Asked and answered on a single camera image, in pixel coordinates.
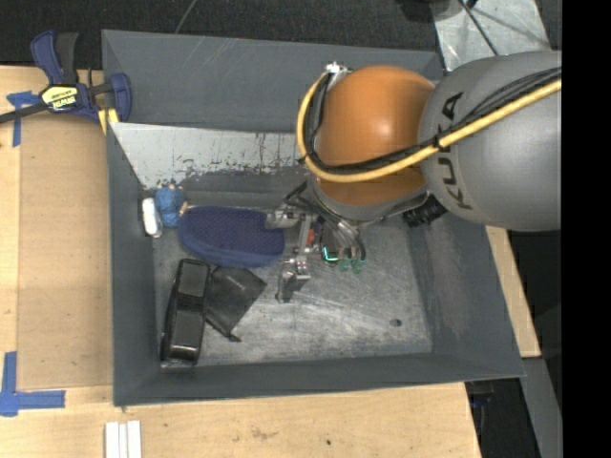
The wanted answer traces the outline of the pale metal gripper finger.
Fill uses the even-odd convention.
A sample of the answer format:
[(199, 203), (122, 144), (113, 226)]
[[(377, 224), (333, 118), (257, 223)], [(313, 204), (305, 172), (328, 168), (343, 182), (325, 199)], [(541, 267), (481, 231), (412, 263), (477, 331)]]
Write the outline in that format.
[(301, 290), (311, 280), (311, 273), (305, 258), (295, 258), (283, 262), (278, 278), (276, 300), (289, 303), (293, 294)]
[(306, 214), (300, 210), (277, 209), (266, 215), (264, 227), (272, 229), (293, 229), (300, 225), (306, 218)]

